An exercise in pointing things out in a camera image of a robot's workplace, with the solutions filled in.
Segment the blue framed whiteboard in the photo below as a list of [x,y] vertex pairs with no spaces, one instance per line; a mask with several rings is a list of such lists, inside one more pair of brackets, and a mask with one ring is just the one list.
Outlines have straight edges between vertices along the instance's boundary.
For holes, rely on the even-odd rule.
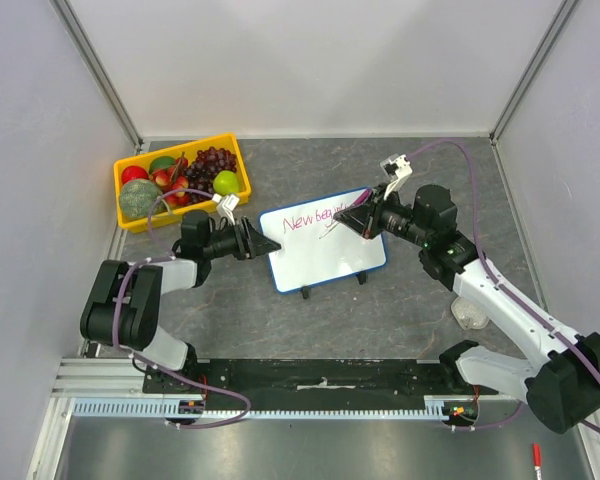
[[268,255],[277,292],[292,293],[386,265],[387,248],[381,236],[365,240],[334,220],[364,192],[363,188],[348,190],[260,215],[262,233],[281,245]]

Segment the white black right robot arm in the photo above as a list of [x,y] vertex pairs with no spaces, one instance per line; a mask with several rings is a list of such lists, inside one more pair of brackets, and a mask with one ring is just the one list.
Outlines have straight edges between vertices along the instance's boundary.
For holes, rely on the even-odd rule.
[[531,302],[457,227],[448,189],[419,188],[411,205],[381,184],[334,219],[366,240],[390,233],[419,247],[424,271],[485,314],[523,353],[518,359],[465,341],[444,355],[438,381],[457,394],[484,386],[526,404],[562,434],[600,409],[600,334],[583,336]]

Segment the magenta capped whiteboard marker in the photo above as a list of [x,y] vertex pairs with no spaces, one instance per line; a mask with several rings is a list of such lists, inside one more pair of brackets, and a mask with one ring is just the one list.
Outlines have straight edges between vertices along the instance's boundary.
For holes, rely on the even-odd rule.
[[326,230],[324,233],[322,233],[319,236],[319,239],[323,239],[325,238],[327,235],[329,235],[339,224],[340,224],[340,218],[346,214],[349,213],[351,209],[357,208],[360,205],[362,205],[372,194],[372,189],[370,187],[367,187],[353,202],[351,205],[349,205],[348,207],[346,207],[345,209],[337,212],[334,217],[333,220],[331,221],[331,223],[326,227]]

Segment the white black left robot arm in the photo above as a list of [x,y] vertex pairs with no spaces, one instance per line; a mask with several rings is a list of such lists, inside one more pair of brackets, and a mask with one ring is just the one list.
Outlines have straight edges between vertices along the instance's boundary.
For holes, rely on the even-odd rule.
[[202,379],[195,348],[159,326],[161,298],[201,286],[212,261],[231,256],[253,260],[281,249],[242,217],[216,222],[204,211],[182,218],[173,253],[129,263],[106,260],[99,267],[80,319],[83,338],[119,348],[140,358],[178,393],[188,393]]

